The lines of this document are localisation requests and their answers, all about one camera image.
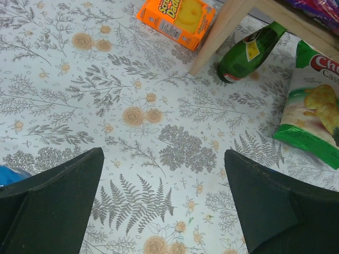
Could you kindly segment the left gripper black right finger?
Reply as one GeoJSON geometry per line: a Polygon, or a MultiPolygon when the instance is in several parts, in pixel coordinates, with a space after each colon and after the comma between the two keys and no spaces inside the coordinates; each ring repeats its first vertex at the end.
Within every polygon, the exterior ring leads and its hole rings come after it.
{"type": "Polygon", "coordinates": [[[225,170],[249,253],[338,253],[338,192],[234,150],[225,152],[225,170]]]}

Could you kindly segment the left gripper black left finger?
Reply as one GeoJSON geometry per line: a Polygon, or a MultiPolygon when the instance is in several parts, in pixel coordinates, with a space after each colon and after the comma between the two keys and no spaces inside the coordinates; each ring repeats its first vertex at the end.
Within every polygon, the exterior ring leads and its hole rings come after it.
{"type": "Polygon", "coordinates": [[[1,187],[1,253],[79,253],[103,163],[93,148],[1,187]]]}

